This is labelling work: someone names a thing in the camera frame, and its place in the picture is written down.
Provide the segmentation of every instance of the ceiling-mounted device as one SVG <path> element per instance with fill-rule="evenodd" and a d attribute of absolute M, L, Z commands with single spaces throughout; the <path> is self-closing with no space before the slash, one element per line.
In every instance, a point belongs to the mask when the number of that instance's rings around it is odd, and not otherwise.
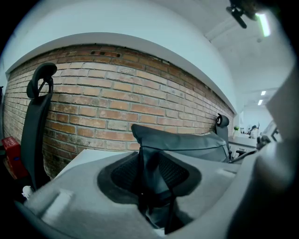
<path fill-rule="evenodd" d="M 242 28 L 247 28 L 246 23 L 242 19 L 243 14 L 251 20 L 256 21 L 256 13 L 262 9 L 263 6 L 257 0 L 230 0 L 230 7 L 226 8 L 227 12 L 236 19 Z"/>

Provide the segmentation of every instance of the fluorescent light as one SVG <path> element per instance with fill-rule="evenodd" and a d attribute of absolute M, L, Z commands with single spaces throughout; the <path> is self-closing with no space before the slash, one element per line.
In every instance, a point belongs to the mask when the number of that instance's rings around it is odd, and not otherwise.
<path fill-rule="evenodd" d="M 268 24 L 268 20 L 266 17 L 266 14 L 256 14 L 261 22 L 262 28 L 263 28 L 263 35 L 264 37 L 270 36 L 271 32 L 270 32 L 270 27 Z"/>

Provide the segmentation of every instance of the brick wall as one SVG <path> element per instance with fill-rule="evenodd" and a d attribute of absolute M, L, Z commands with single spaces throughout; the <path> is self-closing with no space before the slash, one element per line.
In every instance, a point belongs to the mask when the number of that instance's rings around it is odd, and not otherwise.
<path fill-rule="evenodd" d="M 51 177 L 85 148 L 138 150 L 133 123 L 199 134 L 213 130 L 217 113 L 222 113 L 232 132 L 233 112 L 182 69 L 126 48 L 80 45 L 44 53 L 11 72 L 4 100 L 6 137 L 21 142 L 30 102 L 26 87 L 43 62 L 58 68 L 43 144 Z"/>

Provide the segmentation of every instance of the black mesh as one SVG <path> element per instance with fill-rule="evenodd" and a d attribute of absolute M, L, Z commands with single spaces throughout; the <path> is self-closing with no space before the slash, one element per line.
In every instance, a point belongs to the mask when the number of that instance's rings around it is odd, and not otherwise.
<path fill-rule="evenodd" d="M 169 188 L 173 188 L 185 181 L 189 172 L 170 159 L 160 155 L 159 171 Z"/>
<path fill-rule="evenodd" d="M 138 157 L 133 157 L 114 169 L 111 179 L 118 187 L 133 192 L 137 172 Z"/>

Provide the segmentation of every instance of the red box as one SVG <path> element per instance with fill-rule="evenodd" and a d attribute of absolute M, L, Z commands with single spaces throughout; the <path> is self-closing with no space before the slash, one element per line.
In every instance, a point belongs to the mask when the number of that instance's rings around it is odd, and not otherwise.
<path fill-rule="evenodd" d="M 10 171 L 14 179 L 27 176 L 28 171 L 25 169 L 24 165 L 21 162 L 20 144 L 11 136 L 2 139 L 1 141 L 7 156 L 6 165 L 9 167 L 8 170 Z"/>

